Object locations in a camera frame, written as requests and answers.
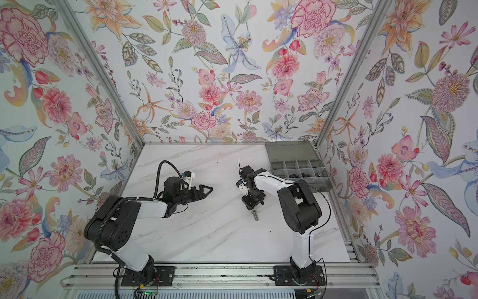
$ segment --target black mounting plate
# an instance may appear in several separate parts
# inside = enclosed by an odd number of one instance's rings
[[[315,271],[312,273],[312,275],[314,275],[318,279],[320,286],[326,285],[324,272],[322,271],[321,266],[315,266]],[[307,282],[303,284],[304,286],[317,285],[317,280],[312,278],[312,275],[307,278]],[[275,280],[276,286],[300,286],[299,284],[296,284],[292,279],[291,266],[274,266],[274,274],[272,277]]]
[[[154,266],[154,268],[159,273],[159,282],[156,280],[150,287],[156,287],[158,283],[160,287],[170,287],[174,279],[174,266]],[[140,285],[139,281],[134,280],[132,273],[126,271],[126,274],[128,275],[121,280],[122,287],[137,287]]]

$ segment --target small black part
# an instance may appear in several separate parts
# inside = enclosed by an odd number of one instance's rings
[[[174,279],[174,266],[154,266],[156,268],[156,276],[159,274],[159,282],[156,280],[153,284],[150,285],[150,287],[170,287],[173,285],[173,279]],[[137,287],[142,283],[146,283],[147,281],[141,282],[141,279],[137,280],[135,277],[135,272],[131,271],[129,269],[126,269],[126,274],[127,276],[123,278],[121,281],[121,286],[122,287]]]
[[[315,263],[312,263],[311,265],[313,266],[313,271],[310,272],[309,275],[305,276],[302,279],[300,284],[303,285],[304,288],[317,286],[317,280],[312,278],[312,275],[314,275],[318,279],[319,285],[325,286],[326,285],[325,277],[320,276],[320,274],[324,275],[324,272],[322,271],[322,267],[315,265]],[[292,266],[274,266],[274,274],[272,278],[275,280],[276,286],[299,286],[297,283],[295,283],[294,280],[296,278],[294,278],[293,276],[294,276],[294,273],[292,270]]]

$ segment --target red berry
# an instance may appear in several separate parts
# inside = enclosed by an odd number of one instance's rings
[[[468,286],[471,285],[471,281],[468,279],[468,277],[462,276],[460,277],[460,281]]]

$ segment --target black cable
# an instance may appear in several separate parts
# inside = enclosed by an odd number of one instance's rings
[[[179,211],[179,212],[174,212],[173,214],[179,214],[179,213],[182,213],[182,212],[184,212],[185,210],[187,210],[187,208],[189,208],[189,203],[186,203],[186,204],[187,204],[186,209],[184,209],[184,210],[182,210],[182,211]]]
[[[181,174],[179,173],[179,171],[177,170],[177,168],[176,168],[173,164],[171,164],[171,162],[166,161],[166,160],[161,161],[161,163],[160,163],[159,166],[158,166],[158,172],[156,173],[156,187],[155,187],[155,189],[154,189],[153,198],[156,198],[156,194],[158,194],[159,173],[161,172],[161,166],[163,166],[163,163],[169,164],[169,165],[176,171],[176,173],[178,174],[178,176],[181,177]]]

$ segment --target robotic arm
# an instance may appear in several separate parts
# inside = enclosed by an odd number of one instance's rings
[[[322,210],[306,181],[283,180],[265,169],[254,171],[250,166],[239,167],[239,175],[241,180],[236,183],[236,186],[244,193],[242,201],[246,207],[252,210],[259,203],[264,204],[264,191],[273,195],[277,194],[284,220],[294,232],[291,267],[281,273],[282,280],[287,283],[292,279],[294,283],[303,285],[310,281],[314,273],[319,273],[315,275],[319,277],[322,270],[309,256],[309,237],[311,231],[318,225]],[[297,204],[296,199],[302,199],[302,202]]]

